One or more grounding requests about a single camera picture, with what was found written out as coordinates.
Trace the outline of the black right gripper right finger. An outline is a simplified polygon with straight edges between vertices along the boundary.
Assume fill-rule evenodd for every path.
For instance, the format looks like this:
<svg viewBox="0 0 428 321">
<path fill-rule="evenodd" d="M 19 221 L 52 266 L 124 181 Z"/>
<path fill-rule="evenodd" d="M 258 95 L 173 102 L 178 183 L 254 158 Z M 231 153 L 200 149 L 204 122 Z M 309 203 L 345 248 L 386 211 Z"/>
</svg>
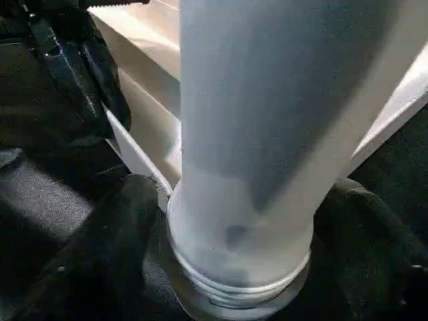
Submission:
<svg viewBox="0 0 428 321">
<path fill-rule="evenodd" d="M 360 183 L 334 184 L 311 250 L 308 279 L 278 320 L 427 319 L 427 248 Z"/>
</svg>

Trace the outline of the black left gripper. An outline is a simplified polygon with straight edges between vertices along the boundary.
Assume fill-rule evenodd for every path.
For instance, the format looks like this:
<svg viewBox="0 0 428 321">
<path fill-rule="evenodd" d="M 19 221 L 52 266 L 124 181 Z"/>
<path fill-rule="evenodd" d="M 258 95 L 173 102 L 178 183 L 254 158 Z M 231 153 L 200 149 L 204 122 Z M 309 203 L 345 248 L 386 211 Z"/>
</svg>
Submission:
<svg viewBox="0 0 428 321">
<path fill-rule="evenodd" d="M 1 1 L 1 40 L 25 36 L 25 22 L 39 56 L 60 94 L 72 105 L 85 127 L 106 138 L 112 132 L 107 111 L 126 129 L 131 125 L 129 105 L 119 84 L 118 67 L 100 30 L 91 19 L 78 21 L 78 46 L 64 41 L 49 21 L 36 14 L 57 15 L 69 10 L 146 5 L 147 1 Z"/>
</svg>

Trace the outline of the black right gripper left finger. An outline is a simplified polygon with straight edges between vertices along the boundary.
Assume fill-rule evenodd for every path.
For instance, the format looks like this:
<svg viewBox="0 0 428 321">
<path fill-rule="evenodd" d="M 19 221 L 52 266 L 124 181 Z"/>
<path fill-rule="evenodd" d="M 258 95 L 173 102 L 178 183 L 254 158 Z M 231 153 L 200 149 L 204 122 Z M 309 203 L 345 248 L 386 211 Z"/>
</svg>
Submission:
<svg viewBox="0 0 428 321">
<path fill-rule="evenodd" d="M 128 175 L 44 267 L 14 320 L 186 320 L 161 259 L 155 182 Z"/>
</svg>

